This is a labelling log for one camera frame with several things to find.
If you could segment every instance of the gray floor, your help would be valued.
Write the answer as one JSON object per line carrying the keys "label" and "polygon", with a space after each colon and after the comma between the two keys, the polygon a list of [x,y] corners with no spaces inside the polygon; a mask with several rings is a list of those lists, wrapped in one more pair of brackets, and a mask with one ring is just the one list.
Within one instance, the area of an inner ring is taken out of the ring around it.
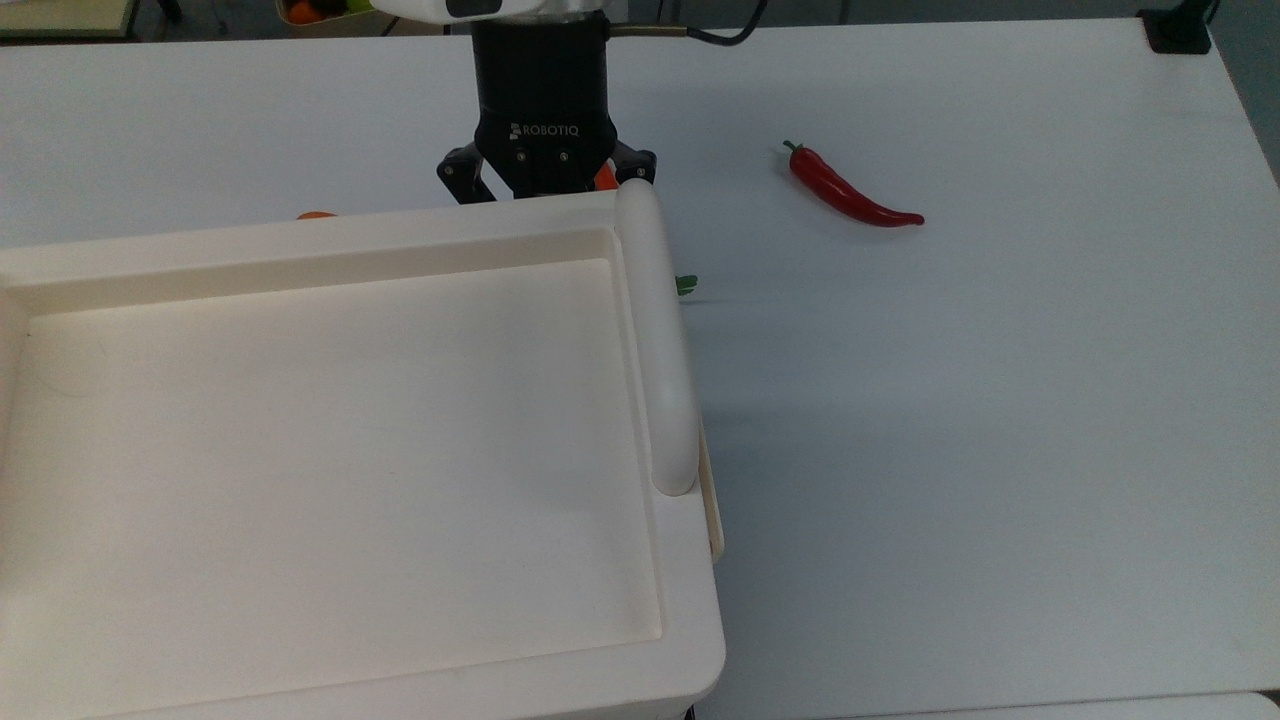
{"label": "gray floor", "polygon": [[[165,22],[155,0],[142,0],[134,35],[143,41],[260,40],[287,37],[274,0],[179,0],[182,23]],[[755,0],[631,0],[634,20],[662,19],[696,27],[735,27]],[[1050,18],[1133,17],[1144,6],[1175,0],[773,0],[765,26],[911,23]],[[225,22],[219,32],[214,17]],[[1222,0],[1213,36],[1258,135],[1271,172],[1280,178],[1280,0]]]}

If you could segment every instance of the black cable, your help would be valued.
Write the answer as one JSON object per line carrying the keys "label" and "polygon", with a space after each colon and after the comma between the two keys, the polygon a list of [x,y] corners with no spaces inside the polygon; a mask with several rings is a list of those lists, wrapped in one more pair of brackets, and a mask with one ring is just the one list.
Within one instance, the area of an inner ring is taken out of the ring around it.
{"label": "black cable", "polygon": [[209,0],[209,9],[214,12],[214,19],[218,20],[218,35],[227,35],[230,28],[227,27],[227,20],[218,14],[218,0]]}
{"label": "black cable", "polygon": [[746,20],[746,24],[742,26],[742,29],[739,31],[739,33],[732,37],[724,37],[723,35],[713,35],[704,29],[698,29],[695,27],[689,28],[686,31],[686,35],[689,37],[692,37],[694,40],[701,40],[703,42],[710,42],[712,45],[719,45],[721,47],[732,47],[735,45],[740,45],[744,40],[750,37],[751,32],[755,29],[755,26],[760,24],[760,15],[764,14],[764,8],[768,4],[769,0],[760,0],[759,3],[756,3],[755,12],[751,13],[751,19]]}

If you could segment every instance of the orange object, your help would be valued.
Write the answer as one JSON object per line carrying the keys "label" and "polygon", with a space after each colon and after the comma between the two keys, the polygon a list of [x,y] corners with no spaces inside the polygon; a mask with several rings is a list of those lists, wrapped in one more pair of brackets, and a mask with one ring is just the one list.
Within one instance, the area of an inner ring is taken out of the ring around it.
{"label": "orange object", "polygon": [[320,14],[320,10],[312,8],[311,3],[307,3],[307,0],[298,0],[292,8],[289,8],[289,22],[296,26],[317,23],[323,19],[324,15]]}
{"label": "orange object", "polygon": [[613,168],[608,163],[600,165],[600,172],[595,173],[595,190],[617,190],[618,178],[613,177]]}

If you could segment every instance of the white tray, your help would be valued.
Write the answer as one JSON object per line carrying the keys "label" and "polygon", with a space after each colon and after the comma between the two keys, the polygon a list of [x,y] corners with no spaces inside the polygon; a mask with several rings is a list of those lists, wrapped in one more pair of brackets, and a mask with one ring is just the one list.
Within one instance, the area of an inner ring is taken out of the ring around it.
{"label": "white tray", "polygon": [[0,252],[0,715],[678,716],[672,274],[639,181]]}

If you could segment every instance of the tray handle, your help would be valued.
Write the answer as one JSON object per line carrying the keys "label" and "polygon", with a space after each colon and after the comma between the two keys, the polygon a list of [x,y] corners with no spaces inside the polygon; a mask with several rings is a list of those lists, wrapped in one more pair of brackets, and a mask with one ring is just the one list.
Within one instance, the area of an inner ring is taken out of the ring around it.
{"label": "tray handle", "polygon": [[667,229],[658,196],[643,179],[622,183],[617,213],[649,428],[650,480],[663,495],[680,496],[698,480],[700,418]]}

